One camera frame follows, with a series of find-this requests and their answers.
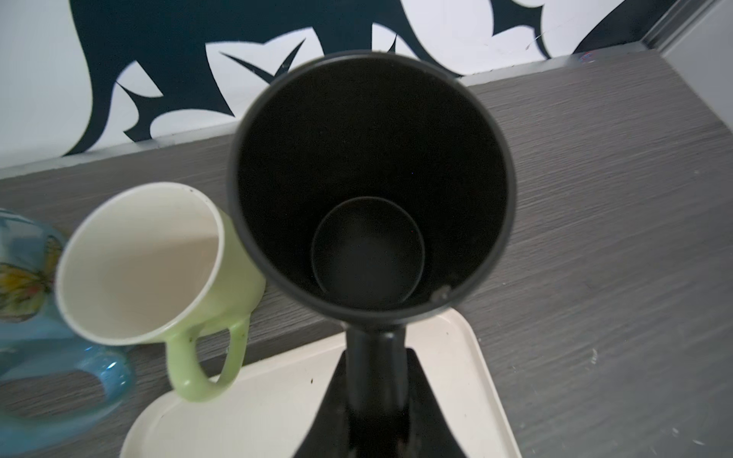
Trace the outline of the black mug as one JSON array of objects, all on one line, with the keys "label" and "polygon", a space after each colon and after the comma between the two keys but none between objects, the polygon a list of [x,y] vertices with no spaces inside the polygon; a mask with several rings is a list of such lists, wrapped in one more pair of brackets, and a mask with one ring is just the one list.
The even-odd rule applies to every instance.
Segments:
[{"label": "black mug", "polygon": [[496,121],[426,62],[336,53],[256,99],[228,175],[257,267],[344,327],[347,457],[404,457],[407,327],[477,289],[513,229],[517,177]]}]

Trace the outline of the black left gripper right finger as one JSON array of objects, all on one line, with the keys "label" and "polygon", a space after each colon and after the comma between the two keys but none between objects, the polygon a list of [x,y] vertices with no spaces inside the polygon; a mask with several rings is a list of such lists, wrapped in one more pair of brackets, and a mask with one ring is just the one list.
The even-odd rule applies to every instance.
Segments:
[{"label": "black left gripper right finger", "polygon": [[408,435],[404,457],[466,457],[433,394],[433,389],[412,348],[408,361]]}]

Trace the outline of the blue butterfly mug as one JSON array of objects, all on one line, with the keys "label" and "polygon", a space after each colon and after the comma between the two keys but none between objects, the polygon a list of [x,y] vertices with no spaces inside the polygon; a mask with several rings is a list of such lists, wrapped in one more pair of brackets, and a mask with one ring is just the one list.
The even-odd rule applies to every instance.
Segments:
[{"label": "blue butterfly mug", "polygon": [[91,429],[131,395],[136,374],[125,347],[76,335],[55,299],[55,275],[67,238],[46,223],[1,212],[1,379],[79,370],[97,378],[102,403],[46,417],[1,412],[1,454],[10,457],[64,442]]}]

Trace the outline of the light green mug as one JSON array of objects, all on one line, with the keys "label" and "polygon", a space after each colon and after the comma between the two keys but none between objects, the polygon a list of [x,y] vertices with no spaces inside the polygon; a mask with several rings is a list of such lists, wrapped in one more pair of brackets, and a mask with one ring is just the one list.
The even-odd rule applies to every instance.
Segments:
[{"label": "light green mug", "polygon": [[61,257],[55,293],[68,326],[92,342],[162,343],[173,389],[201,403],[236,380],[265,285],[211,198],[156,182],[84,219]]}]

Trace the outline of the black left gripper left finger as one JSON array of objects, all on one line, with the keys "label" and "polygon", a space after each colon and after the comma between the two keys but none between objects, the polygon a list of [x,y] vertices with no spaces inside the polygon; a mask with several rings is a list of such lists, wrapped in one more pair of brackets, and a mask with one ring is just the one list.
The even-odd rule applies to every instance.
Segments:
[{"label": "black left gripper left finger", "polygon": [[347,358],[343,352],[307,435],[294,454],[302,457],[347,457],[350,449]]}]

